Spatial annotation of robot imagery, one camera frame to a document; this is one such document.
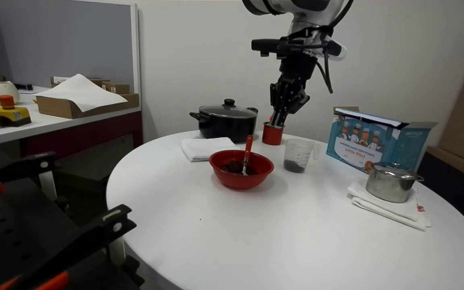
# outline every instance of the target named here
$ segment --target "round white table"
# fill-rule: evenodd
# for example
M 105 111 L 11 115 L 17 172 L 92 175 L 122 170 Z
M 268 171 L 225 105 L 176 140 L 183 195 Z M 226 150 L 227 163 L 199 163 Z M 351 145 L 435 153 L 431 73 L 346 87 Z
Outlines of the round white table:
M 324 143 L 318 161 L 291 173 L 284 143 L 257 138 L 252 151 L 275 170 L 234 191 L 208 162 L 186 159 L 180 141 L 188 138 L 199 132 L 135 149 L 107 186 L 109 208 L 126 204 L 138 225 L 127 245 L 179 288 L 464 290 L 464 217 L 427 187 L 417 185 L 419 203 L 433 227 L 422 232 L 352 205 L 347 187 L 367 176 L 327 156 Z

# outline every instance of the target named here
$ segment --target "black cooking pot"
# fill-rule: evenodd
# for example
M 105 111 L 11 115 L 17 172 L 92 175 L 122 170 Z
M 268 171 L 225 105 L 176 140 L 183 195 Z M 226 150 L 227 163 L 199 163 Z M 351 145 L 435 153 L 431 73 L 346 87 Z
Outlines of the black cooking pot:
M 228 137 L 234 143 L 243 143 L 254 134 L 257 121 L 256 108 L 240 108 L 233 99 L 225 99 L 223 105 L 199 107 L 199 112 L 189 115 L 199 121 L 199 129 L 205 138 Z

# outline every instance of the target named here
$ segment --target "pot lid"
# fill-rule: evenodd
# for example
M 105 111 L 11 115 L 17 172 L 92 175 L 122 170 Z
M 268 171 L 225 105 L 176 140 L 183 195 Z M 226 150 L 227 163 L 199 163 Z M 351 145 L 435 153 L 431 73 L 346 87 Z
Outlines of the pot lid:
M 223 105 L 207 105 L 199 107 L 201 112 L 227 118 L 254 118 L 259 112 L 256 108 L 241 108 L 233 99 L 225 99 Z
M 414 180 L 418 178 L 418 174 L 411 169 L 403 167 L 397 162 L 378 162 L 372 164 L 372 168 L 380 173 L 393 176 L 395 178 Z

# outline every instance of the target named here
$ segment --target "white wall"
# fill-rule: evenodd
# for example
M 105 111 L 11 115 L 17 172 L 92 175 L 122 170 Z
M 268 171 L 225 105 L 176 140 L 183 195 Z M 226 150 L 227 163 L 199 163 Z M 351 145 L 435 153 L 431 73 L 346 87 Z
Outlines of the white wall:
M 145 139 L 196 129 L 188 112 L 227 97 L 259 108 L 261 128 L 280 62 L 260 58 L 250 42 L 285 35 L 292 16 L 252 15 L 240 0 L 137 3 Z M 334 38 L 348 48 L 346 59 L 331 65 L 335 93 L 316 71 L 311 101 L 288 118 L 285 132 L 326 141 L 332 107 L 359 105 L 385 117 L 440 122 L 429 137 L 436 144 L 464 82 L 464 0 L 356 0 Z

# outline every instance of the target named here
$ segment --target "white towel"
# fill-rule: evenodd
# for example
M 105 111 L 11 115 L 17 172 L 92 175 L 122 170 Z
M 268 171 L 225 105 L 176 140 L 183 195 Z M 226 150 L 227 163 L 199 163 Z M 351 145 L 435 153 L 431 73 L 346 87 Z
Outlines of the white towel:
M 182 151 L 190 162 L 209 160 L 212 154 L 223 150 L 239 150 L 239 147 L 227 137 L 182 140 Z
M 352 195 L 352 204 L 389 219 L 401 222 L 412 228 L 425 231 L 431 227 L 431 222 L 425 216 L 423 206 L 418 205 L 418 191 L 413 188 L 411 196 L 404 203 L 395 203 L 381 200 L 366 190 L 366 181 L 354 182 L 348 188 Z

